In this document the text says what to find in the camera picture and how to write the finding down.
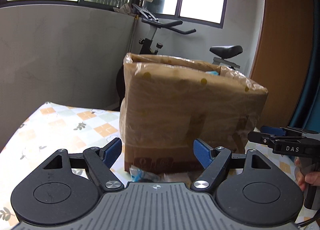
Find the person's right hand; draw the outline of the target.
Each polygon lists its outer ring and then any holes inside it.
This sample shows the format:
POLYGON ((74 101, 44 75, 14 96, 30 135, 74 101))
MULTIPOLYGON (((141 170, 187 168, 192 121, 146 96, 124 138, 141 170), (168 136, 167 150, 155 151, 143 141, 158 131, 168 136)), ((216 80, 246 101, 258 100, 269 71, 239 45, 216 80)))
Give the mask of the person's right hand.
POLYGON ((298 157, 295 158, 295 177, 299 188, 304 192, 306 190, 306 184, 310 184, 312 186, 320 186, 320 173, 319 171, 313 171, 311 173, 306 174, 305 176, 301 172, 301 163, 298 157))

